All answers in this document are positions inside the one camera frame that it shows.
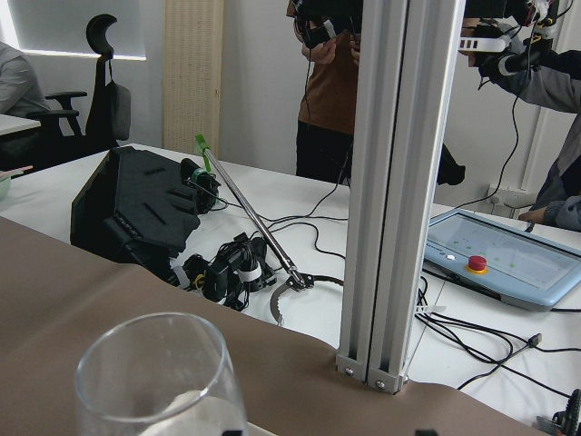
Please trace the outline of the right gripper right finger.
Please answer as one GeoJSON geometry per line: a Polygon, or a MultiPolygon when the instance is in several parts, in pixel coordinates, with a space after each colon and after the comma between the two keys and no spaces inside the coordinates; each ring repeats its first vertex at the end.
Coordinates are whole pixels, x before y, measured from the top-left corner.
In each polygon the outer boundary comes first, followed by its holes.
{"type": "Polygon", "coordinates": [[[438,436],[438,433],[434,430],[416,430],[415,436],[438,436]]]}

